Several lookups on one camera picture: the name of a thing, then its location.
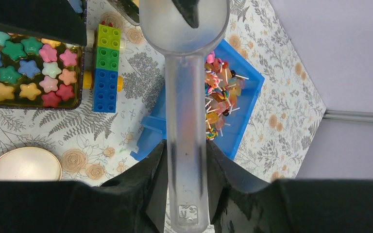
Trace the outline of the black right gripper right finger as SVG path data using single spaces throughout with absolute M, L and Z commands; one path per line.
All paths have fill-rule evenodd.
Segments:
M 373 180 L 268 183 L 206 143 L 210 222 L 218 233 L 373 233 Z

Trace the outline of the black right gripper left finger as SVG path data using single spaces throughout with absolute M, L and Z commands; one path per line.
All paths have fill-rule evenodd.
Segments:
M 0 182 L 0 233 L 161 233 L 167 142 L 100 186 Z

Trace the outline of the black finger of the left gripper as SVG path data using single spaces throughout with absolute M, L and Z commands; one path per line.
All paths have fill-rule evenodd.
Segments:
M 67 0 L 0 0 L 0 31 L 86 46 L 86 25 Z
M 172 3 L 191 28 L 199 27 L 199 0 L 172 0 Z

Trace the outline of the translucent plastic scoop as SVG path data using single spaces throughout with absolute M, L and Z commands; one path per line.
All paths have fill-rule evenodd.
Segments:
M 193 29 L 171 0 L 139 3 L 143 35 L 165 57 L 170 224 L 178 233 L 202 233 L 209 223 L 204 59 L 224 38 L 230 2 L 200 0 L 198 13 Z

